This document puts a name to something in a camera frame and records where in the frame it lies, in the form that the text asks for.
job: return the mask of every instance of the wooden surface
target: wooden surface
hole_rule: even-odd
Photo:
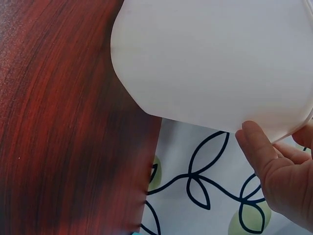
[[[0,235],[140,224],[160,119],[117,79],[122,0],[0,0]]]

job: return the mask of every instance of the black vine outline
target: black vine outline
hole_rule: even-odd
[[[224,140],[224,143],[222,145],[222,148],[221,150],[219,151],[219,153],[217,154],[217,156],[213,159],[213,161],[211,161],[208,165],[206,165],[205,167],[203,167],[202,169],[200,170],[197,170],[195,172],[192,172],[192,166],[193,166],[193,162],[194,162],[194,159],[197,155],[197,153],[199,152],[199,150],[207,143],[209,142],[210,140],[220,136],[220,135],[223,135],[223,134],[226,134],[226,137],[225,137],[225,140]],[[260,189],[261,189],[261,185],[259,185],[253,192],[251,192],[249,195],[247,196],[243,196],[244,194],[244,191],[245,191],[245,188],[246,186],[248,185],[248,183],[254,178],[256,177],[255,174],[252,174],[251,176],[248,177],[248,179],[244,182],[242,188],[241,188],[241,191],[240,191],[240,195],[239,197],[233,195],[232,193],[228,192],[226,189],[224,189],[222,186],[220,186],[218,183],[216,183],[215,181],[207,178],[207,177],[204,177],[202,175],[200,175],[201,173],[205,172],[206,170],[208,170],[210,167],[212,167],[219,159],[220,157],[222,156],[222,154],[224,153],[227,145],[228,145],[228,141],[229,141],[229,136],[230,134],[227,133],[227,132],[223,132],[223,131],[218,131],[212,135],[210,135],[209,137],[207,137],[206,139],[204,139],[198,146],[197,148],[195,149],[194,153],[192,154],[192,157],[190,159],[190,163],[189,163],[189,166],[188,166],[188,173],[185,173],[185,174],[181,174],[181,175],[178,175],[176,177],[174,177],[171,181],[169,181],[168,183],[164,184],[163,186],[157,188],[157,189],[154,189],[152,191],[149,191],[147,193],[147,195],[152,195],[152,194],[155,194],[155,193],[158,193],[158,192],[161,192],[163,190],[165,190],[166,188],[168,188],[171,184],[173,184],[174,182],[176,182],[177,180],[179,179],[183,179],[183,178],[187,178],[187,185],[186,185],[186,192],[187,192],[187,195],[189,197],[189,199],[194,203],[196,204],[197,206],[205,209],[205,210],[210,210],[211,209],[211,204],[210,204],[210,198],[209,198],[209,193],[207,192],[205,186],[203,185],[202,181],[204,182],[207,182],[211,185],[213,185],[214,187],[216,187],[217,189],[219,189],[221,192],[223,192],[226,196],[230,197],[231,199],[237,201],[240,203],[240,206],[239,206],[239,222],[240,222],[240,225],[242,226],[242,228],[251,233],[251,234],[261,234],[263,233],[264,231],[264,228],[265,228],[265,214],[264,212],[262,211],[262,209],[257,205],[258,203],[261,203],[261,202],[264,202],[265,201],[265,198],[260,198],[260,199],[257,199],[257,200],[250,200],[251,197],[253,197]],[[155,172],[156,172],[156,169],[155,169],[155,166],[153,167],[153,173],[152,174],[152,179],[155,175]],[[204,193],[204,197],[205,197],[205,200],[206,200],[206,205],[197,201],[191,194],[191,191],[190,191],[190,184],[191,184],[191,181],[194,180],[196,181],[199,186],[201,187],[203,193]],[[146,231],[147,233],[149,233],[150,235],[161,235],[161,229],[160,229],[160,224],[159,224],[159,220],[158,220],[158,217],[157,217],[157,213],[155,212],[154,208],[152,207],[152,205],[146,201],[145,204],[148,206],[148,208],[151,210],[152,214],[153,214],[153,217],[155,219],[155,222],[156,222],[156,227],[157,227],[157,234],[152,232],[151,230],[149,230],[147,227],[145,227],[143,224],[141,224],[141,227],[144,231]],[[256,210],[258,210],[261,214],[261,217],[262,217],[262,226],[261,226],[261,230],[259,231],[254,231],[254,230],[251,230],[249,229],[245,224],[244,224],[244,221],[243,221],[243,218],[242,218],[242,213],[243,213],[243,207],[244,205],[248,205],[248,206],[252,206],[254,207]]]

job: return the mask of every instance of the white plastic object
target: white plastic object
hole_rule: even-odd
[[[313,0],[125,0],[112,63],[147,113],[274,142],[313,116]]]

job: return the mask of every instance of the hand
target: hand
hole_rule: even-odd
[[[272,210],[313,233],[313,160],[310,154],[278,143],[270,143],[253,121],[243,123],[237,141],[261,181]],[[313,147],[313,122],[293,135],[307,148]]]

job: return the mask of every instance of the patterned fabric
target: patterned fabric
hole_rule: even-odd
[[[156,155],[143,235],[306,234],[269,209],[233,135],[163,120]]]

